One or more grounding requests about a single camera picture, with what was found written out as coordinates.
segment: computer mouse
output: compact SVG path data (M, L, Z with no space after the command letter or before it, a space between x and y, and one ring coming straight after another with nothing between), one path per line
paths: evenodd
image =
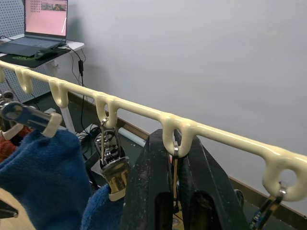
M35 60L44 60L47 58L50 58L52 56L55 56L57 54L56 51L51 49L43 49L36 52L34 55Z

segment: dark blue cloth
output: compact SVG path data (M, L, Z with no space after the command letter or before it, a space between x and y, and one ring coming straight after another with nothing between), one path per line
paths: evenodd
M101 187L89 200L85 209L81 230L119 230L124 198L112 202L110 187Z
M79 230L91 193L78 138L66 130L54 138L33 131L0 164L0 187L37 230Z

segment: red cloth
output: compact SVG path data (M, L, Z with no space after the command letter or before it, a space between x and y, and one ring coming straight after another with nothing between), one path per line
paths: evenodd
M24 138L32 130L29 127L24 128L18 133L18 135ZM5 161L15 150L16 146L12 144L10 140L5 140L3 136L0 137L0 163Z

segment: hanging rack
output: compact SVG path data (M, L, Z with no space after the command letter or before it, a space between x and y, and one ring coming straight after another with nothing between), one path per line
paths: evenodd
M181 145L178 149L178 157L180 158L188 154L192 140L196 135L256 154L266 162L266 169L262 175L262 184L272 196L278 194L280 189L279 176L286 169L293 170L297 175L297 180L294 185L288 187L284 201L299 201L307 195L307 156L213 128L171 113L120 99L104 92L91 90L3 61L0 61L0 83L5 82L3 68L16 73L19 84L25 93L33 92L32 78L48 82L53 99L60 108L66 108L68 106L68 91L94 98L100 121L107 118L105 111L105 105L107 105L109 109L109 117L105 123L107 128L112 128L116 125L118 118L117 110L120 108L159 121L163 128L163 144L166 150L172 155L174 155L173 132L175 129L178 129L182 134Z

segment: mouse pad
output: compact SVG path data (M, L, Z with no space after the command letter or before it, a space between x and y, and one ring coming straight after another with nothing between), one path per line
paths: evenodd
M39 67L46 62L53 60L63 54L68 53L70 50L68 49L54 49L55 51L58 51L58 53L52 57L48 57L43 60L35 60L34 56L33 57L24 57L24 56L19 56L19 55L13 55L13 54L7 54L2 57L0 57L1 61L10 63L10 64L15 64L19 66L26 66L30 68L36 68Z

